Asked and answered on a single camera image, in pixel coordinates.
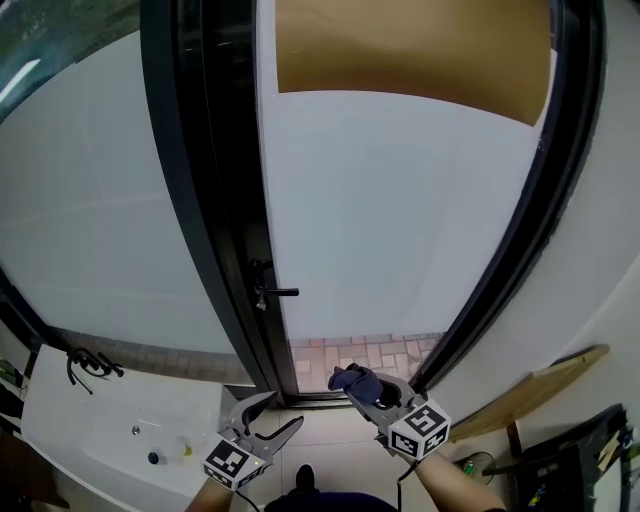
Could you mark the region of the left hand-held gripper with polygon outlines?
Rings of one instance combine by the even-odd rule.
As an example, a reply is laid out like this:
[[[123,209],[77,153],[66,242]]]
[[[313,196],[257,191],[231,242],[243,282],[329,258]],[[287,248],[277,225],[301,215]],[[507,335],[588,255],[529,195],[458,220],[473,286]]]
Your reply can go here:
[[[235,404],[203,452],[202,469],[209,478],[237,491],[273,463],[274,454],[304,423],[304,417],[298,416],[268,436],[259,434],[257,419],[276,395],[275,391],[263,392]]]

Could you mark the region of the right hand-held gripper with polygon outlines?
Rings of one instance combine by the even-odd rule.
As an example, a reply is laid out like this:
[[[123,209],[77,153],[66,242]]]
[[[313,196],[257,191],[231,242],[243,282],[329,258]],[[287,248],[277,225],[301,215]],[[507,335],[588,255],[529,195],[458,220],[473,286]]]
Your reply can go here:
[[[364,419],[376,426],[375,440],[391,455],[424,459],[450,434],[451,418],[433,399],[416,394],[404,380],[378,374],[382,393],[374,403],[348,392],[347,397]]]

